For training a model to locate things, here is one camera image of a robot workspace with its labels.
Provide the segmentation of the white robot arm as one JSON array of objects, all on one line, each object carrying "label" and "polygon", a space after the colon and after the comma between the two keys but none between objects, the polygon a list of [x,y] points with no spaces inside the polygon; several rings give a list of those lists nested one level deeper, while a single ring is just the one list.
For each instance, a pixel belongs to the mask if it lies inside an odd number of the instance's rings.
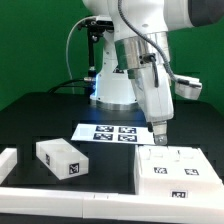
[{"label": "white robot arm", "polygon": [[174,116],[170,83],[178,95],[196,99],[202,83],[176,75],[170,67],[167,33],[200,27],[224,17],[224,0],[82,0],[114,27],[118,67],[128,73],[154,143],[167,143],[167,121]]}]

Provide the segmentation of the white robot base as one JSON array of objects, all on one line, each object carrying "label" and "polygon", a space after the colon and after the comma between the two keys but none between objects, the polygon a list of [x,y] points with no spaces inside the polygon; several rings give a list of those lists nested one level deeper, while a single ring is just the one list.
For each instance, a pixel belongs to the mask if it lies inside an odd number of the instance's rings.
[{"label": "white robot base", "polygon": [[111,35],[104,38],[102,68],[96,76],[95,91],[90,100],[96,107],[113,111],[139,108],[127,72],[118,68]]}]

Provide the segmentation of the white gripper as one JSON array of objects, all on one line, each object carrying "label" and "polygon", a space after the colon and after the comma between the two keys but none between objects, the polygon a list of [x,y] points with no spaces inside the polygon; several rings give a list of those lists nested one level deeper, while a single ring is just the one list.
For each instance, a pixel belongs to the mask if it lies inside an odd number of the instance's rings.
[{"label": "white gripper", "polygon": [[141,69],[132,69],[129,71],[129,76],[132,78],[132,87],[146,121],[153,123],[155,144],[166,145],[166,120],[173,118],[174,110],[168,75],[162,65],[157,66],[157,71],[158,87],[155,86],[154,71],[151,65]]}]

